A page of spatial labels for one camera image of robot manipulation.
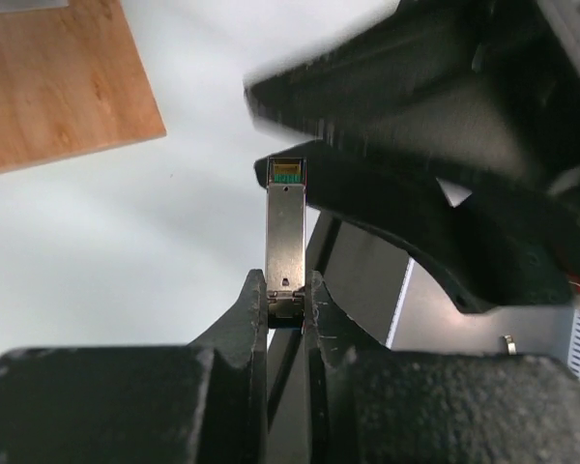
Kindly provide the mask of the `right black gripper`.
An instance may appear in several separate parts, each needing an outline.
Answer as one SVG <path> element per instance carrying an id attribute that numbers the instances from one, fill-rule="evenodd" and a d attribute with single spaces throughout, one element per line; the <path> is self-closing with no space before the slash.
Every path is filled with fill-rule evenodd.
<path id="1" fill-rule="evenodd" d="M 571 1 L 467 1 L 463 184 L 580 188 L 580 13 Z"/>

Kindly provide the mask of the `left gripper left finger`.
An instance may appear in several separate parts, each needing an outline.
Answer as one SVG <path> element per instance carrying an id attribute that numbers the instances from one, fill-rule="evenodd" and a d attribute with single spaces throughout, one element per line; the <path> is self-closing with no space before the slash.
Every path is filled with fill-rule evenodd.
<path id="1" fill-rule="evenodd" d="M 0 463 L 261 463 L 266 285 L 193 342 L 42 347 L 0 356 Z"/>

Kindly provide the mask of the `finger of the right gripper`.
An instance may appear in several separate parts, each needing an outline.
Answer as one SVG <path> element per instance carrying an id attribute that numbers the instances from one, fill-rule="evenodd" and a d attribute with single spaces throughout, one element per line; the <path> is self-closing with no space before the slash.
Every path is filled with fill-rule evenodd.
<path id="1" fill-rule="evenodd" d="M 544 246 L 505 232 L 473 206 L 452 207 L 431 176 L 379 170 L 317 141 L 273 158 L 305 160 L 309 206 L 407 251 L 462 313 L 573 300 Z"/>
<path id="2" fill-rule="evenodd" d="M 255 117 L 346 151 L 529 160 L 531 1 L 403 1 L 340 45 L 246 86 Z"/>

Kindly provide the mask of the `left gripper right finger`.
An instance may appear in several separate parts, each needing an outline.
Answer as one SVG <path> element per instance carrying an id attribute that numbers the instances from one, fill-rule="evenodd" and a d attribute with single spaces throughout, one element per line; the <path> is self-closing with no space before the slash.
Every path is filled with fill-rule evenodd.
<path id="1" fill-rule="evenodd" d="M 580 463 L 580 383 L 535 355 L 393 351 L 307 276 L 313 463 Z"/>

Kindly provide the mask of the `silver SFP module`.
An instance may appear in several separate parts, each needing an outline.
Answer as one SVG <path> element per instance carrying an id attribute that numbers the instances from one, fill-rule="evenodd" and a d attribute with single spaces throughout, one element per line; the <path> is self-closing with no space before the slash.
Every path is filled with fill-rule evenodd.
<path id="1" fill-rule="evenodd" d="M 299 330 L 305 313 L 306 161 L 267 161 L 265 280 L 269 327 Z"/>

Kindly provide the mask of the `wooden board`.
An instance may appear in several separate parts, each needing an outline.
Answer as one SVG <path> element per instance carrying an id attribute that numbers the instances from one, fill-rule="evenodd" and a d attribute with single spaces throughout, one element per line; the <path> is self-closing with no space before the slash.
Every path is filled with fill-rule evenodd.
<path id="1" fill-rule="evenodd" d="M 0 14 L 0 173 L 165 134 L 120 2 Z"/>

